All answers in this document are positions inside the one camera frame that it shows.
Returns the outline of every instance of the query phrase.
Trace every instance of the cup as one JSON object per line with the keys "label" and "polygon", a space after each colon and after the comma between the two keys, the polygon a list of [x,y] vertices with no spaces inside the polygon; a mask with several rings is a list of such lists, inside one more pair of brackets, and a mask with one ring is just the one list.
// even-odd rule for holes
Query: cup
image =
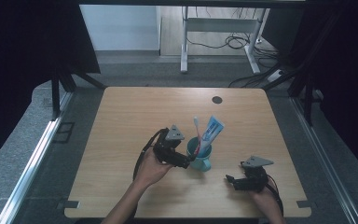
{"label": "cup", "polygon": [[[187,156],[193,155],[196,147],[199,145],[199,138],[193,137],[187,143]],[[197,158],[190,163],[190,166],[196,170],[202,172],[207,172],[211,170],[211,163],[209,162],[209,157],[211,156],[212,145],[209,145],[202,157],[197,156]]]}

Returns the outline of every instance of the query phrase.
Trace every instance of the toothpaste tube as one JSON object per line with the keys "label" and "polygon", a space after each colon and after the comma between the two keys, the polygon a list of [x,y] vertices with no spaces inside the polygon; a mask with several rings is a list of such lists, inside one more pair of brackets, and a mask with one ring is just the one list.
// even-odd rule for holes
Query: toothpaste tube
{"label": "toothpaste tube", "polygon": [[225,124],[218,120],[217,118],[215,118],[214,116],[211,116],[211,118],[209,119],[208,122],[208,126],[206,128],[205,133],[202,135],[201,140],[200,140],[200,152],[198,157],[202,158],[205,157],[206,155],[206,149],[208,148],[208,146],[211,145],[212,141],[215,139],[215,137],[220,134],[220,132],[222,132],[222,130],[224,129]]}

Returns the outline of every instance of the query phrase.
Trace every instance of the white wall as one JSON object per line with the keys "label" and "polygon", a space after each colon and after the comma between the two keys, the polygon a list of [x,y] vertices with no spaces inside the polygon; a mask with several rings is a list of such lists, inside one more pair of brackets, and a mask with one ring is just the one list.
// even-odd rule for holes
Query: white wall
{"label": "white wall", "polygon": [[94,50],[159,50],[159,7],[81,5]]}

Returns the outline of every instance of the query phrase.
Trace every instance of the white desk frame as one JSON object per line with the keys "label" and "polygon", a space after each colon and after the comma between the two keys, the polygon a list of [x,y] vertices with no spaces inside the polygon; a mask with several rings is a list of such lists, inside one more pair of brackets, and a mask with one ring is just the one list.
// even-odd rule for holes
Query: white desk frame
{"label": "white desk frame", "polygon": [[180,62],[180,71],[182,73],[187,72],[187,32],[250,33],[250,44],[244,48],[254,74],[260,73],[253,50],[266,14],[265,8],[262,8],[262,12],[256,20],[189,18],[187,16],[188,7],[184,8],[183,43]]}

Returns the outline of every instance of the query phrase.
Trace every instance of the cup handle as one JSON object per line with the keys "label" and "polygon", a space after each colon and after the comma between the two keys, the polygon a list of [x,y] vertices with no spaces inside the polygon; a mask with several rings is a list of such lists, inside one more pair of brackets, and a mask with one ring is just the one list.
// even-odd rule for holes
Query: cup handle
{"label": "cup handle", "polygon": [[202,164],[201,171],[207,172],[211,170],[211,163],[209,162],[209,160],[203,160],[202,162],[203,164]]}

